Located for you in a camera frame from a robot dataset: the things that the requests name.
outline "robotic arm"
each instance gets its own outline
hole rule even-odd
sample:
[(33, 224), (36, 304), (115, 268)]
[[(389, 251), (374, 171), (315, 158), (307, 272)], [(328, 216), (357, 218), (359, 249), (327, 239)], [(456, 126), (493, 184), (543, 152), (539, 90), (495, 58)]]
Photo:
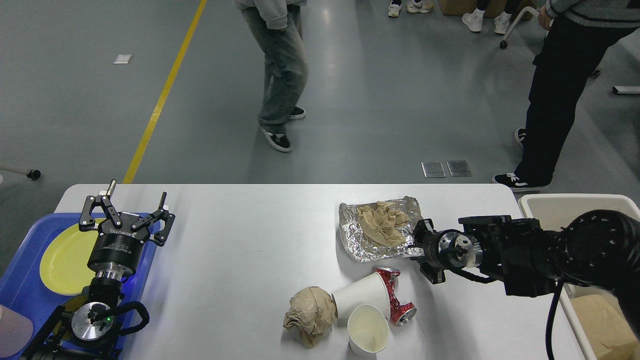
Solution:
[[(112, 180), (106, 193), (87, 196), (78, 221), (80, 231), (97, 233), (87, 262), (95, 277), (82, 294), (51, 313), (20, 360), (115, 360), (121, 351), (117, 348), (118, 339), (142, 330), (149, 323), (149, 313), (141, 302), (122, 302), (125, 297), (122, 286), (136, 273), (148, 241), (164, 246), (175, 215), (164, 204), (166, 193), (162, 194), (158, 209), (145, 217), (118, 212), (111, 203), (115, 185)], [(98, 206), (107, 218), (99, 224), (92, 217)], [(164, 226), (152, 238), (150, 227), (160, 221)], [(123, 329), (125, 315), (131, 311), (137, 312), (141, 321)]]
[[(424, 255), (412, 260), (433, 284), (444, 270), (478, 282), (500, 280), (507, 295), (537, 297), (554, 292), (556, 281), (611, 291), (640, 336), (640, 222), (623, 213), (595, 210), (562, 231), (544, 231), (534, 218), (509, 215), (458, 219), (464, 231), (435, 231), (420, 220), (414, 247)], [(486, 277), (463, 268), (477, 267)]]

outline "crumpled paper napkin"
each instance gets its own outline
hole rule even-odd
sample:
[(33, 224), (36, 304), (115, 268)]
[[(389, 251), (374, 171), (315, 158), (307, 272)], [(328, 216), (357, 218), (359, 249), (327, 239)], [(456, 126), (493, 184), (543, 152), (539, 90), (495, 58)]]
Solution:
[(395, 247), (406, 241), (396, 229), (409, 221), (409, 216), (400, 210), (390, 209), (393, 202), (378, 201), (378, 208), (358, 208), (358, 221), (362, 232), (380, 245)]

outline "person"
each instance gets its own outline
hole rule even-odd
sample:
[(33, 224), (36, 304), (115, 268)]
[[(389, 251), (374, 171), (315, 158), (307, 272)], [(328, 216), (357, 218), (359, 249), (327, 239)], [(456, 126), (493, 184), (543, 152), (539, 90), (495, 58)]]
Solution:
[(525, 128), (515, 133), (522, 159), (492, 178), (515, 192), (551, 183), (585, 84), (606, 50), (640, 27), (640, 0), (547, 0), (538, 22), (549, 33), (533, 61)]
[(307, 0), (234, 0), (264, 52), (264, 94), (260, 130), (276, 150), (291, 151), (288, 121), (302, 119), (297, 107), (307, 84), (308, 65), (302, 43), (300, 6)]
[[(389, 4), (388, 16), (396, 18), (400, 14), (402, 8), (402, 0), (392, 0)], [(406, 4), (406, 11), (410, 13), (428, 13), (433, 9), (433, 2), (427, 0), (408, 0)]]
[[(467, 25), (469, 30), (474, 33), (482, 31), (482, 22), (484, 19), (484, 11), (489, 7), (491, 0), (478, 0), (476, 9), (472, 13), (466, 13), (462, 15), (462, 22)], [(504, 5), (504, 11), (493, 20), (495, 29), (493, 32), (496, 34), (504, 35), (509, 27), (509, 19), (511, 15), (518, 9), (520, 0), (507, 0)]]

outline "white paper cup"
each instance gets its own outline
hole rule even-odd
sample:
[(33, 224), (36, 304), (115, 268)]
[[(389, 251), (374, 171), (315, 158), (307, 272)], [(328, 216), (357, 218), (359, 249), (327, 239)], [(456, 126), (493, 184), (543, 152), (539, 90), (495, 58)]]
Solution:
[(31, 320), (0, 305), (0, 357), (15, 355), (27, 345), (31, 335)]
[(339, 319), (349, 318), (356, 307), (362, 304), (377, 307), (385, 318), (391, 317), (387, 287), (377, 272), (334, 292), (332, 296)]
[(353, 311), (347, 321), (349, 346), (358, 356), (368, 356), (387, 347), (389, 324), (380, 310), (363, 304)]

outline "black robotic arm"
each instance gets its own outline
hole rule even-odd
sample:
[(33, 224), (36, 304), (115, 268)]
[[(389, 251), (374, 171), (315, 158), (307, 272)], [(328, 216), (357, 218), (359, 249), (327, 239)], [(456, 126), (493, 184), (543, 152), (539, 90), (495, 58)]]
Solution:
[[(537, 297), (553, 293), (556, 282), (610, 291), (640, 337), (640, 222), (611, 210), (594, 210), (562, 231), (544, 231), (534, 218), (509, 215), (458, 219), (464, 231), (433, 230), (421, 220), (414, 247), (421, 272), (433, 284), (444, 270), (478, 282), (500, 280), (507, 295)], [(477, 267), (487, 277), (464, 271)]]

